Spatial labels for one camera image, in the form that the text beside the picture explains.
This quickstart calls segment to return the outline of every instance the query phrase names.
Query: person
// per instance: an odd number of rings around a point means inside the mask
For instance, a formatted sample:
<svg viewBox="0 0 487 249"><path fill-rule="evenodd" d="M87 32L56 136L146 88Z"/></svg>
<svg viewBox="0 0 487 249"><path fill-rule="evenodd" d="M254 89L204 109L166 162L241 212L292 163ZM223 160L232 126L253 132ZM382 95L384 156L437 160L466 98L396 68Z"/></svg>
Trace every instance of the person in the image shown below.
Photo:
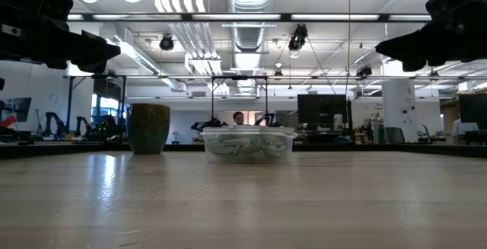
<svg viewBox="0 0 487 249"><path fill-rule="evenodd" d="M243 125L244 124L244 113L238 111L234 113L234 122L237 125Z"/></svg>
<svg viewBox="0 0 487 249"><path fill-rule="evenodd" d="M465 139L463 136L465 136L465 132L469 131L479 131L479 126L477 123L462 123L460 113L458 113L458 119L454 121L454 126L452 128L454 144L465 144Z"/></svg>

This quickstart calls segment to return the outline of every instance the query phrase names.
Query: red object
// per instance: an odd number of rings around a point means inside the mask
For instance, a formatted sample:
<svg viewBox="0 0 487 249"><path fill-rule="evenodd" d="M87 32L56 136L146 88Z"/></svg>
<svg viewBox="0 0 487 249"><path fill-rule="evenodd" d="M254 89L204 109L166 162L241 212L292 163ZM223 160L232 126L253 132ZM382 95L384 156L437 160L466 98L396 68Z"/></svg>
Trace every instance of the red object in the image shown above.
<svg viewBox="0 0 487 249"><path fill-rule="evenodd" d="M8 117L6 120L0 122L1 127L9 127L12 123L15 123L17 119L14 116Z"/></svg>

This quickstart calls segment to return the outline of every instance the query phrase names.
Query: computer monitor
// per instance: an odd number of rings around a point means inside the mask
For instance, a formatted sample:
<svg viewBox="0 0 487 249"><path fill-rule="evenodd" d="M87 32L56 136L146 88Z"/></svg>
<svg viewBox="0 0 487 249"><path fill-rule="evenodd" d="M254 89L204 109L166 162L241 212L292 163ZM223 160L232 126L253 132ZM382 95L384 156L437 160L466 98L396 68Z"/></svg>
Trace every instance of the computer monitor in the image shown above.
<svg viewBox="0 0 487 249"><path fill-rule="evenodd" d="M479 129L487 129L487 94L459 95L462 123L477 123Z"/></svg>
<svg viewBox="0 0 487 249"><path fill-rule="evenodd" d="M342 115L348 122L347 99L344 94L299 94L298 122L310 124L333 124L335 115Z"/></svg>

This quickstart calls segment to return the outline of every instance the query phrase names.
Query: green ceramic pot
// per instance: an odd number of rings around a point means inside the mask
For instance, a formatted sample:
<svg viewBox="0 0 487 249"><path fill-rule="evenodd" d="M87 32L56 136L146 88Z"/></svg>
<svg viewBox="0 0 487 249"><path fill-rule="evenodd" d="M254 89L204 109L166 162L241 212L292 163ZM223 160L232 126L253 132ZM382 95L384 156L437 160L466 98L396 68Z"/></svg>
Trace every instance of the green ceramic pot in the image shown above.
<svg viewBox="0 0 487 249"><path fill-rule="evenodd" d="M132 104L129 144L134 154L159 154L169 135L170 108L162 104Z"/></svg>

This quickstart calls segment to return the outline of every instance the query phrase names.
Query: table surface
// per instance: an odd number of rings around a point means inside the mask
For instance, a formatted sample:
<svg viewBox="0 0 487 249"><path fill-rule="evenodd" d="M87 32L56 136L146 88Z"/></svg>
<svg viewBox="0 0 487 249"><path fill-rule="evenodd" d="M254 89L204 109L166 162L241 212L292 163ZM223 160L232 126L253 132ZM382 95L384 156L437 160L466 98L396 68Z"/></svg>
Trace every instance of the table surface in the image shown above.
<svg viewBox="0 0 487 249"><path fill-rule="evenodd" d="M475 248L487 161L301 152L207 164L201 152L0 161L1 248Z"/></svg>

